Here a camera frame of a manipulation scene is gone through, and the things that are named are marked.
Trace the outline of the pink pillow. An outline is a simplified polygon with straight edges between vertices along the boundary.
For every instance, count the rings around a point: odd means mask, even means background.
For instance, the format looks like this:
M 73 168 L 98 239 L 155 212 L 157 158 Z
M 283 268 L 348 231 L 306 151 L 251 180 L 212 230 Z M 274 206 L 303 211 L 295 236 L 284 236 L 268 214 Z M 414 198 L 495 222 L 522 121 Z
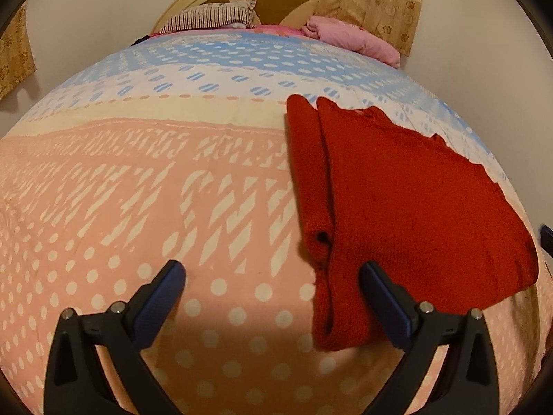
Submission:
M 399 51 L 388 42 L 357 25 L 311 15 L 301 27 L 301 31 L 309 38 L 376 59 L 396 70 L 400 68 L 401 55 Z

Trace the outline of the beige side window curtain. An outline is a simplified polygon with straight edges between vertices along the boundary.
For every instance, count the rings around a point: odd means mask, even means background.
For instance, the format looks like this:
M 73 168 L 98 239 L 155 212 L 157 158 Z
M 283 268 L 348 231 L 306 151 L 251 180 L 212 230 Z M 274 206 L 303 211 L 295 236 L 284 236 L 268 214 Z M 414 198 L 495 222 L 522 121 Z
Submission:
M 4 99 L 36 71 L 27 32 L 26 4 L 20 7 L 2 34 L 0 56 L 0 99 Z

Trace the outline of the red knitted sweater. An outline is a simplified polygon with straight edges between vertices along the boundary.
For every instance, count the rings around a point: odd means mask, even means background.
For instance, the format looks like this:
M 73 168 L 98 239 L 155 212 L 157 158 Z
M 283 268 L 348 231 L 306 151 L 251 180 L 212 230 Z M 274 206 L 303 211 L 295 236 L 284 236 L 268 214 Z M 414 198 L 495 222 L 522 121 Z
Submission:
M 502 188 L 439 135 L 379 108 L 286 102 L 291 174 L 315 271 L 312 334 L 338 351 L 383 338 L 359 284 L 375 261 L 416 301 L 463 315 L 532 286 L 534 240 Z

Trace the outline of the polka dot bed cover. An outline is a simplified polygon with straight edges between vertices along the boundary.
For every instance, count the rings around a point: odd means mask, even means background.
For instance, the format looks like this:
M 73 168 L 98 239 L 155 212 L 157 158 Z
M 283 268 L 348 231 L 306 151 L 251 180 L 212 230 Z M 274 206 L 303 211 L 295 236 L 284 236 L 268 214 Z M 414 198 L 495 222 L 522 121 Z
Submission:
M 169 259 L 182 299 L 144 358 L 185 414 L 358 414 L 399 361 L 388 344 L 319 352 L 314 274 L 289 170 L 285 102 L 377 105 L 486 167 L 464 121 L 404 73 L 255 30 L 149 39 L 44 96 L 1 141 L 1 369 L 43 410 L 60 313 L 106 310 Z

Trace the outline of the striped pillow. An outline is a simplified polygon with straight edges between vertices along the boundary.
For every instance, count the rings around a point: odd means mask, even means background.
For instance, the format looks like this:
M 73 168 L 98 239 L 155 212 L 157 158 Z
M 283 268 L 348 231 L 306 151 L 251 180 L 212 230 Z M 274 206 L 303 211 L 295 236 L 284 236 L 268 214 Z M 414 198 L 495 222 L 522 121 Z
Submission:
M 253 28 L 256 5 L 257 0 L 241 0 L 184 9 L 171 16 L 158 30 L 158 34 L 225 27 Z

